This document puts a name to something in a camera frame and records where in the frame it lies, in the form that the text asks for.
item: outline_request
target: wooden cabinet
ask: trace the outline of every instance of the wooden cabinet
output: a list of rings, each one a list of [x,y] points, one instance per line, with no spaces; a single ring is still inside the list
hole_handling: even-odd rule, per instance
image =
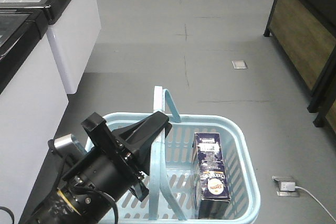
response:
[[[272,33],[311,95],[315,120],[336,130],[336,0],[274,0],[264,35]]]

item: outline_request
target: power outlet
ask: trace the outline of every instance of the power outlet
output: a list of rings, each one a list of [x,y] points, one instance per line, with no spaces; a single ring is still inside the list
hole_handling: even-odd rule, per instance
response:
[[[296,181],[292,177],[272,176],[275,182],[277,195],[281,197],[299,197],[300,194],[295,191]]]

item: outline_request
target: barcode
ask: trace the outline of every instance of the barcode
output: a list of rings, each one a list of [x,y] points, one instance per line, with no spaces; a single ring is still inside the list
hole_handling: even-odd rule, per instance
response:
[[[216,144],[207,144],[207,143],[200,143],[198,144],[200,147],[201,152],[219,152],[219,145]]]

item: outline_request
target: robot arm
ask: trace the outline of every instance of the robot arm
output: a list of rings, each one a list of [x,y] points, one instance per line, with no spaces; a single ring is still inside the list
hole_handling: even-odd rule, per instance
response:
[[[130,190],[143,201],[149,190],[142,182],[149,175],[151,144],[165,129],[169,118],[155,112],[130,126],[108,129],[106,121],[94,113],[82,122],[94,147],[86,153],[72,135],[48,142],[51,151],[62,158],[61,169],[51,192],[24,224],[93,224],[113,208]],[[63,173],[67,164],[70,169]]]

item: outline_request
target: black cable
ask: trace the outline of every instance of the black cable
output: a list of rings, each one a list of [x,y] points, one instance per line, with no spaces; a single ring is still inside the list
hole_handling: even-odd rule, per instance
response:
[[[110,207],[113,209],[113,213],[114,213],[114,224],[118,223],[118,220],[119,220],[118,207],[117,207],[117,203],[115,199],[111,195],[104,193],[102,191],[99,191],[99,190],[88,188],[88,187],[73,186],[73,185],[69,185],[69,187],[74,193],[78,195],[83,195],[87,193],[99,194],[101,197],[103,197],[105,200],[107,200],[110,203]]]
[[[5,212],[7,212],[12,219],[12,224],[14,224],[14,214],[13,214],[13,212],[9,208],[1,207],[1,206],[0,206],[0,210],[3,210]]]
[[[64,167],[65,167],[65,163],[67,162],[67,158],[68,158],[69,155],[65,155],[63,158],[62,158],[62,162],[58,168],[58,172],[57,172],[57,177],[55,179],[55,182],[53,184],[53,187],[51,189],[51,192],[55,191],[57,189],[57,186],[59,185],[59,182],[61,181],[61,178],[63,176],[63,170],[64,170]]]

